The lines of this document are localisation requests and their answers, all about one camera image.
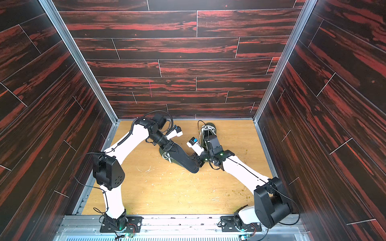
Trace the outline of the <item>green shoe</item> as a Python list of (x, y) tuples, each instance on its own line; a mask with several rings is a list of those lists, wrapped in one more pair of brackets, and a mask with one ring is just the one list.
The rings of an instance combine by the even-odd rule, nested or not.
[(216, 130), (216, 126), (215, 126), (214, 123), (203, 124), (199, 128), (199, 141), (200, 141), (200, 145), (203, 148), (205, 148), (206, 144), (205, 144), (204, 138), (208, 137), (208, 136), (211, 136), (211, 135), (216, 135), (216, 134), (217, 134), (217, 130)]
[(160, 148), (163, 152), (169, 154), (170, 159), (174, 159), (191, 173), (197, 173), (199, 171), (199, 166), (193, 156), (189, 156), (177, 143), (170, 141)]

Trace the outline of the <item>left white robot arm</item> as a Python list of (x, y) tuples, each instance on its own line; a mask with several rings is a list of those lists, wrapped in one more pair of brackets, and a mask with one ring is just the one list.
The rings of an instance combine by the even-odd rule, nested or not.
[(163, 129), (167, 122), (173, 125), (173, 120), (167, 120), (162, 114), (156, 114), (152, 118), (145, 116), (137, 118), (124, 137), (97, 153), (93, 161), (93, 176), (104, 195), (106, 206), (104, 221), (116, 231), (121, 232), (129, 225), (122, 201), (121, 185), (125, 179), (125, 172), (121, 165), (142, 141)]

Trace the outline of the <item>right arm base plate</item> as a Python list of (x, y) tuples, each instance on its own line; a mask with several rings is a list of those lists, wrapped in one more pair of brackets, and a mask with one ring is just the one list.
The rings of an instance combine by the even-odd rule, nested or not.
[(222, 232), (261, 232), (261, 225), (258, 223), (245, 224), (239, 216), (221, 216), (217, 226)]

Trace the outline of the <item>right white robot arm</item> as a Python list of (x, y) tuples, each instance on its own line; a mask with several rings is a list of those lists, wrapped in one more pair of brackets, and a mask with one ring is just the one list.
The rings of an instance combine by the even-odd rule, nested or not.
[(238, 179), (253, 194), (254, 206), (242, 207), (234, 213), (239, 229), (252, 223), (261, 223), (271, 229), (291, 214), (290, 199), (278, 178), (270, 179), (254, 171), (229, 150), (212, 156), (202, 147), (193, 147), (193, 150), (199, 160), (214, 163)]

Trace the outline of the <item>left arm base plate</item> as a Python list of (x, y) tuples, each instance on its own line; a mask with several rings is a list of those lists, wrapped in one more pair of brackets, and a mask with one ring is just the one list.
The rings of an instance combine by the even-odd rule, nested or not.
[(143, 217), (141, 216), (121, 216), (113, 219), (107, 215), (104, 216), (101, 233), (139, 233), (142, 226)]

